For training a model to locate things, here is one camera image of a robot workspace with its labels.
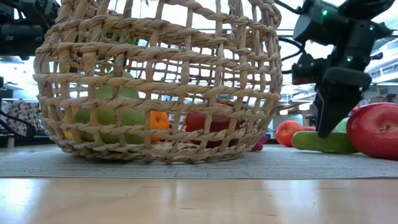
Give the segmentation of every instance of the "black robotic gripper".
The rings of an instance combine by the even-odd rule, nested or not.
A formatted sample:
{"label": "black robotic gripper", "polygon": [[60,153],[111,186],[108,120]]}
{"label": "black robotic gripper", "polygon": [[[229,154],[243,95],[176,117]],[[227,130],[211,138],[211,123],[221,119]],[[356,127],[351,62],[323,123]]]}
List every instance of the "black robotic gripper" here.
{"label": "black robotic gripper", "polygon": [[314,105],[321,138],[327,138],[361,101],[363,91],[372,82],[364,70],[372,60],[374,43],[392,34],[384,23],[371,19],[387,10],[394,0],[374,2],[349,0],[339,7],[321,0],[304,2],[305,12],[296,23],[294,40],[335,46],[327,58],[314,59],[304,53],[292,66],[293,85],[316,84]]}

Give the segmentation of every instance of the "green zucchini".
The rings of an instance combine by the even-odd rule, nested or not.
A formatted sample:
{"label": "green zucchini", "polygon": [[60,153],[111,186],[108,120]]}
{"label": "green zucchini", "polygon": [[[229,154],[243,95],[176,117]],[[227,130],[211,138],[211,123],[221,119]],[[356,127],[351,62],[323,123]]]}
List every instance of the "green zucchini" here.
{"label": "green zucchini", "polygon": [[292,139],[293,147],[334,154],[353,154],[358,150],[351,144],[344,132],[332,132],[326,139],[318,137],[316,131],[299,131]]}
{"label": "green zucchini", "polygon": [[344,118],[340,121],[340,123],[337,124],[335,127],[334,131],[341,131],[341,132],[347,132],[347,122],[348,118]]}

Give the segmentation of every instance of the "wooden surface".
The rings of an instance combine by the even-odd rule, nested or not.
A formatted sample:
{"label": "wooden surface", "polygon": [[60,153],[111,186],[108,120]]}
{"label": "wooden surface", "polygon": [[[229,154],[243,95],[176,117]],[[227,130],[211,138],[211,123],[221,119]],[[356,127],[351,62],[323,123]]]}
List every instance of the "wooden surface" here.
{"label": "wooden surface", "polygon": [[389,224],[397,180],[0,179],[0,223]]}

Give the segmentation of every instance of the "red fruit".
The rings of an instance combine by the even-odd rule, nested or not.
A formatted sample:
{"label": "red fruit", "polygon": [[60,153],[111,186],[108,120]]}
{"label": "red fruit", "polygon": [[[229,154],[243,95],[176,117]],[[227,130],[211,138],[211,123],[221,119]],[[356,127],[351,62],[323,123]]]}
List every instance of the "red fruit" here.
{"label": "red fruit", "polygon": [[315,127],[304,127],[304,131],[316,131],[317,129]]}
{"label": "red fruit", "polygon": [[[185,128],[185,131],[191,132],[191,131],[197,131],[205,128],[205,119],[206,115],[203,113],[199,112],[194,112],[194,113],[189,113],[187,114],[187,117],[185,118],[185,124],[187,127]],[[231,118],[224,116],[224,115],[219,115],[219,114],[214,114],[211,120],[210,124],[210,132],[219,132],[222,130],[228,129],[229,123],[231,122]],[[240,128],[240,122],[239,120],[236,122],[235,125],[235,130]],[[199,145],[200,141],[191,141],[194,144]],[[222,141],[208,141],[206,147],[207,148],[214,148],[220,146]],[[238,143],[237,139],[232,139],[230,140],[228,146],[231,147],[233,145],[236,145]]]}
{"label": "red fruit", "polygon": [[349,118],[347,134],[359,152],[398,160],[398,105],[374,103],[361,107]]}
{"label": "red fruit", "polygon": [[356,106],[351,110],[351,115],[357,112],[360,109],[360,107]]}
{"label": "red fruit", "polygon": [[263,135],[261,136],[260,140],[259,140],[259,143],[265,144],[267,141],[268,141],[267,136],[263,134]]}
{"label": "red fruit", "polygon": [[252,152],[259,152],[262,150],[262,144],[257,142],[256,145],[251,149]]}
{"label": "red fruit", "polygon": [[217,108],[224,108],[224,107],[226,107],[226,106],[228,106],[228,105],[224,105],[224,104],[222,104],[222,103],[215,103],[215,104],[214,104],[214,107],[217,107]]}
{"label": "red fruit", "polygon": [[296,132],[304,131],[304,127],[297,121],[284,121],[276,129],[276,140],[279,144],[292,147],[293,135]]}

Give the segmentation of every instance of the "gray rug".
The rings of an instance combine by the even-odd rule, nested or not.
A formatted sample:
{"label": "gray rug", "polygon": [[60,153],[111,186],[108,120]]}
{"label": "gray rug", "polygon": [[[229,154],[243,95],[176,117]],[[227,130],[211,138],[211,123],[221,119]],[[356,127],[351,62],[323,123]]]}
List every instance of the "gray rug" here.
{"label": "gray rug", "polygon": [[233,161],[202,164],[90,161],[61,150],[0,156],[0,177],[170,179],[396,178],[398,162],[265,146]]}

